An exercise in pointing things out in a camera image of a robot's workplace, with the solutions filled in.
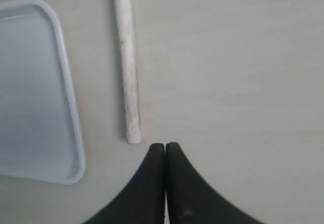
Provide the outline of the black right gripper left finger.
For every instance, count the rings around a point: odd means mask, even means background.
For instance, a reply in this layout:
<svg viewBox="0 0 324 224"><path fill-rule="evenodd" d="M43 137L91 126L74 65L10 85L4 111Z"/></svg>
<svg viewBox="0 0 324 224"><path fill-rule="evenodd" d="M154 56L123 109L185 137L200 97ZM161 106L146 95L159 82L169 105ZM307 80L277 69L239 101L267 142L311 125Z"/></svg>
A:
<svg viewBox="0 0 324 224"><path fill-rule="evenodd" d="M165 147L153 143L128 184L86 223L164 223Z"/></svg>

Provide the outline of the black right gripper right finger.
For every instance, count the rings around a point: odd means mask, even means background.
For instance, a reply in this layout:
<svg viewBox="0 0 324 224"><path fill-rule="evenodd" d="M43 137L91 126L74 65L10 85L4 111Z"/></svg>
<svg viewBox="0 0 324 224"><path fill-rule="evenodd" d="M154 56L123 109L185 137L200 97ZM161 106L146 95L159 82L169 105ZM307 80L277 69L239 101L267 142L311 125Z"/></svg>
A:
<svg viewBox="0 0 324 224"><path fill-rule="evenodd" d="M260 223L218 194L192 166L180 145L166 145L170 223Z"/></svg>

